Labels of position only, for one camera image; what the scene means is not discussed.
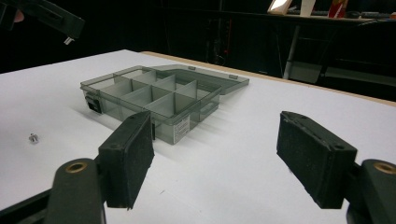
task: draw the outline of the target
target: clear plastic organizer box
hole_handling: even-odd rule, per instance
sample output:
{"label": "clear plastic organizer box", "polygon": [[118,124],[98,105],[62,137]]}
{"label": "clear plastic organizer box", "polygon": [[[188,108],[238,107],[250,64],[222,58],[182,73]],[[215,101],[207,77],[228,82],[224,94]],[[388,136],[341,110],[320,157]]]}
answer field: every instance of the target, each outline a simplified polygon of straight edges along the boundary
{"label": "clear plastic organizer box", "polygon": [[88,107],[121,121],[150,111],[155,136],[177,143],[248,78],[186,65],[135,66],[81,82]]}

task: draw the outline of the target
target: white table surface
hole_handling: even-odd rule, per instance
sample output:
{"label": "white table surface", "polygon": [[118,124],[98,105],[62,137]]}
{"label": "white table surface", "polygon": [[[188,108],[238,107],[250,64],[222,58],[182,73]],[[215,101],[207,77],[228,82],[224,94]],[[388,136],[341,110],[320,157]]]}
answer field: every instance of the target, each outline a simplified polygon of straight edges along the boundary
{"label": "white table surface", "polygon": [[[120,125],[87,107],[81,81],[176,63],[121,50],[1,74],[0,210],[50,189],[65,162],[96,157]],[[282,110],[306,115],[356,147],[358,164],[396,163],[395,106],[250,77],[176,145],[155,140],[134,209],[106,208],[107,223],[347,223],[347,201],[341,210],[319,209],[276,155]]]}

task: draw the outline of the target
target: organizer compartment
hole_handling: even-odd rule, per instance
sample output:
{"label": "organizer compartment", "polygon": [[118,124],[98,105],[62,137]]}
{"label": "organizer compartment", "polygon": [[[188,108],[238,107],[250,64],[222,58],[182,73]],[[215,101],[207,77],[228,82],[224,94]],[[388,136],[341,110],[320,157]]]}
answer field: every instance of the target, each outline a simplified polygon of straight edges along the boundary
{"label": "organizer compartment", "polygon": [[171,65],[128,68],[80,88],[90,109],[115,119],[150,111],[156,137],[173,145],[216,111],[221,93],[247,84],[247,78]]}

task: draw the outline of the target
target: transparent lid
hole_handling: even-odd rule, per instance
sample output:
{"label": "transparent lid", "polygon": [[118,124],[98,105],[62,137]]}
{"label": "transparent lid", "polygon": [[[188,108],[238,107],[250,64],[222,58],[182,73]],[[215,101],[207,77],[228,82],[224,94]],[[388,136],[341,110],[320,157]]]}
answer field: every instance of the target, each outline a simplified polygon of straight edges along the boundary
{"label": "transparent lid", "polygon": [[202,68],[181,64],[154,66],[150,68],[176,75],[177,78],[185,79],[186,82],[198,80],[220,85],[221,95],[226,95],[232,91],[242,88],[249,82],[249,79],[245,77],[209,71]]}

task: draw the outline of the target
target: small screw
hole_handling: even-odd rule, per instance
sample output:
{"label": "small screw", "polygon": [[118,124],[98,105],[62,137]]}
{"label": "small screw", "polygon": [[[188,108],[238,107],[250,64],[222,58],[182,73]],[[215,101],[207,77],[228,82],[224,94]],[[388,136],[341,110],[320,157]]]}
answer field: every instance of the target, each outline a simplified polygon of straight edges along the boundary
{"label": "small screw", "polygon": [[37,143],[38,142],[38,136],[35,133],[31,133],[29,136],[29,141],[31,143]]}
{"label": "small screw", "polygon": [[64,41],[64,43],[65,43],[66,45],[69,45],[72,41],[74,41],[73,38],[67,37],[67,39]]}

